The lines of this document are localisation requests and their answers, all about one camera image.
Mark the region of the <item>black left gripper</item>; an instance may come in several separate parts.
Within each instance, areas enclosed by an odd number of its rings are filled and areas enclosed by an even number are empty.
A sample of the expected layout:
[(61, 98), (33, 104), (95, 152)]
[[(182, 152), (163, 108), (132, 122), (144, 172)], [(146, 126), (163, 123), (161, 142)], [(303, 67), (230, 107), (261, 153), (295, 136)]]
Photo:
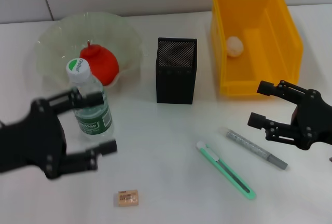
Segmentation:
[(77, 88), (52, 96), (49, 101), (34, 100), (23, 119), (1, 123), (1, 173), (36, 166), (48, 179), (56, 179), (61, 174), (96, 171), (99, 156), (117, 152), (116, 140), (65, 155), (64, 131), (57, 114), (103, 104), (102, 92), (81, 95)]

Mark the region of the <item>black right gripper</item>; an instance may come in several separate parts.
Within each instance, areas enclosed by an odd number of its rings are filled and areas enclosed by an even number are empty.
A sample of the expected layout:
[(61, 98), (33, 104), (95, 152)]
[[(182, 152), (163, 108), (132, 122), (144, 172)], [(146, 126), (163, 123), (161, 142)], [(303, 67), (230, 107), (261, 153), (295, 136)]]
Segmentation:
[(331, 106), (324, 102), (317, 90), (304, 89), (285, 80), (277, 86), (262, 80), (257, 93), (298, 103), (292, 115), (292, 124), (296, 127), (251, 113), (248, 126), (264, 129), (266, 140), (294, 145), (302, 150), (308, 150), (317, 142), (331, 144)]

